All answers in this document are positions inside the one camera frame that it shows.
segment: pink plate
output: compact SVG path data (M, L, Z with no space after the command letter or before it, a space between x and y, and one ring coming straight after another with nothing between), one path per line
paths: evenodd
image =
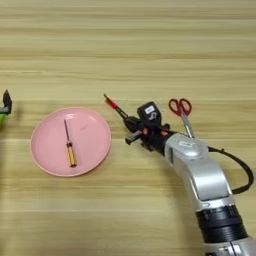
M64 119L77 160L75 168L70 167ZM31 139L37 165L52 175L63 177L81 175L98 166L107 156L110 145L107 122L96 112L84 108L52 113L38 125Z

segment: scissors handle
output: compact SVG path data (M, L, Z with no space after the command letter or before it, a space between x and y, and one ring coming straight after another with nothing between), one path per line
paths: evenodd
M188 116L192 111L192 105L189 100L182 98L179 101L180 108L182 108L184 114Z
M170 99L169 108L174 114L181 116L180 103L177 99Z
M182 98L180 100L171 99L169 101L169 108L173 113L178 116L181 116L183 113L188 116L191 113L192 105L185 98Z

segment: scissors blade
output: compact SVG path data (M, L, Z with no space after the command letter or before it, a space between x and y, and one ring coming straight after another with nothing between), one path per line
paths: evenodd
M186 114L183 112L183 110L181 110L181 118L182 118L182 121L183 121L183 124L184 124L184 127L186 129L186 132L188 134L188 136L190 138L195 138L195 134L193 132L193 128L188 120L188 117L186 116Z

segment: silver robot arm segment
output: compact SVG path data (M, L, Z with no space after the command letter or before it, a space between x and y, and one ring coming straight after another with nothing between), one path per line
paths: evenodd
M165 145L167 162L182 177L205 241L206 256L256 256L227 178L200 140L174 134Z

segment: black cable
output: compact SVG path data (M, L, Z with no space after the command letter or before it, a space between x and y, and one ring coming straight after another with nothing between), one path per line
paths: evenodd
M248 183L244 186L233 189L232 190L233 194L235 194L235 195L236 194L241 194L241 193L249 190L249 188L254 183L254 175L253 175L253 172L252 172L251 168L243 160L241 160L240 158L226 152L224 149L220 150L220 149L216 149L216 148L213 148L213 147L208 147L208 148L209 148L209 152L216 152L216 153L219 153L219 154L222 154L222 155L225 155L225 156L231 158L236 163L238 163L244 169L244 171L246 172L247 177L248 177Z

